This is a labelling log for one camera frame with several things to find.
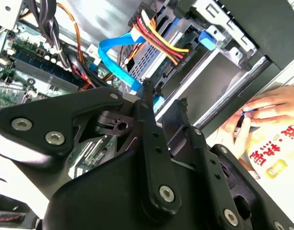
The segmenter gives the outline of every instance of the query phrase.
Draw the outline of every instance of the hand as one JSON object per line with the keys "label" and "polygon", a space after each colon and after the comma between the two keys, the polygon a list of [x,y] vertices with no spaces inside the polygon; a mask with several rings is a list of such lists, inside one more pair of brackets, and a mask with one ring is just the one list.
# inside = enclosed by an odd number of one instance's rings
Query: hand
{"label": "hand", "polygon": [[243,111],[251,118],[251,126],[294,125],[294,87],[286,86],[253,97]]}
{"label": "hand", "polygon": [[238,136],[234,137],[237,122],[242,115],[242,111],[237,111],[223,125],[220,126],[211,136],[208,137],[208,144],[221,144],[227,147],[232,154],[239,159],[246,151],[249,139],[250,118],[245,117]]}

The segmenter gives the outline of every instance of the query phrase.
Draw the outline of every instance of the red chinese characters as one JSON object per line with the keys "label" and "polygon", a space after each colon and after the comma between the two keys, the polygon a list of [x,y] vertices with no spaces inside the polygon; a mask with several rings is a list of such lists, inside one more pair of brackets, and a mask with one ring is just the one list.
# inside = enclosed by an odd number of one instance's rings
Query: red chinese characters
{"label": "red chinese characters", "polygon": [[275,155],[275,152],[280,152],[280,147],[269,141],[262,148],[260,148],[260,150],[262,153],[255,151],[250,155],[250,158],[253,159],[256,164],[262,166],[266,162],[267,157]]}
{"label": "red chinese characters", "polygon": [[284,134],[286,137],[289,137],[290,139],[294,139],[294,125],[293,126],[288,126],[288,128],[284,131],[281,132]]}
{"label": "red chinese characters", "polygon": [[263,165],[266,161],[266,159],[264,158],[263,154],[260,154],[258,151],[253,152],[250,155],[250,158],[253,158],[253,161],[255,163],[257,163],[258,165]]}

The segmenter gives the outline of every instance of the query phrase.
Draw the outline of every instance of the metal bracket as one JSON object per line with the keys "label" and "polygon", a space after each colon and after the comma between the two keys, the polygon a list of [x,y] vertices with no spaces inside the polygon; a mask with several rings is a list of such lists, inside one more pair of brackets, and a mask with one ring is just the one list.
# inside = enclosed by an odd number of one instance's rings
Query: metal bracket
{"label": "metal bracket", "polygon": [[220,25],[240,44],[246,52],[255,53],[257,48],[213,0],[197,0],[193,5],[210,23]]}
{"label": "metal bracket", "polygon": [[0,1],[0,25],[12,30],[22,9],[23,0]]}

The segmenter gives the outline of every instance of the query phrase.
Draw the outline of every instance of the screw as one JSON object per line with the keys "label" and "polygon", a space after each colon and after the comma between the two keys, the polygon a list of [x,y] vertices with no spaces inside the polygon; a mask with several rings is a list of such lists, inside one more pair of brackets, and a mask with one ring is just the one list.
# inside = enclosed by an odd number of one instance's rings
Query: screw
{"label": "screw", "polygon": [[11,123],[12,127],[18,131],[27,131],[32,128],[32,123],[25,118],[16,118]]}
{"label": "screw", "polygon": [[110,96],[113,97],[114,99],[118,99],[118,96],[114,93],[111,93]]}
{"label": "screw", "polygon": [[175,199],[175,194],[171,188],[166,185],[162,185],[160,188],[160,195],[166,202],[173,202]]}
{"label": "screw", "polygon": [[232,226],[236,227],[238,225],[237,217],[231,210],[225,209],[224,210],[224,215],[225,215],[225,218],[228,220],[228,222]]}
{"label": "screw", "polygon": [[284,227],[277,221],[273,223],[277,230],[284,230]]}
{"label": "screw", "polygon": [[149,109],[149,107],[146,103],[142,103],[142,106],[144,106],[146,109]]}
{"label": "screw", "polygon": [[223,153],[225,153],[225,154],[228,153],[228,151],[227,151],[224,147],[220,147],[220,150],[221,150]]}
{"label": "screw", "polygon": [[62,145],[65,141],[64,135],[57,131],[47,133],[45,139],[51,145]]}
{"label": "screw", "polygon": [[195,132],[198,134],[198,135],[201,135],[201,132],[199,129],[195,129]]}

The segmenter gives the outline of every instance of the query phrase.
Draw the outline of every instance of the yellow power cable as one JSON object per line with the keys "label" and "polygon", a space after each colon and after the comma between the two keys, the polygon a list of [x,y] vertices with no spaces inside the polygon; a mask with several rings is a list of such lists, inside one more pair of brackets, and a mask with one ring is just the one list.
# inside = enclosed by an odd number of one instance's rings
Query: yellow power cable
{"label": "yellow power cable", "polygon": [[172,46],[169,42],[167,42],[156,30],[155,28],[152,26],[153,22],[146,22],[146,14],[143,14],[142,12],[142,20],[144,20],[145,24],[148,26],[148,28],[151,30],[151,32],[162,42],[164,43],[164,45],[166,45],[167,47],[169,47],[170,49],[177,51],[177,52],[182,52],[182,53],[188,53],[189,49],[180,49],[177,47]]}
{"label": "yellow power cable", "polygon": [[144,35],[144,33],[142,33],[142,31],[139,29],[139,27],[137,25],[133,25],[135,27],[135,29],[137,31],[140,32],[140,34],[142,35],[142,37],[148,42],[150,43],[152,46],[154,46],[156,49],[160,50],[161,52],[163,52],[175,65],[178,65],[178,62],[165,50],[163,50],[160,46],[158,46],[156,43],[154,43],[151,39],[149,39],[146,35]]}

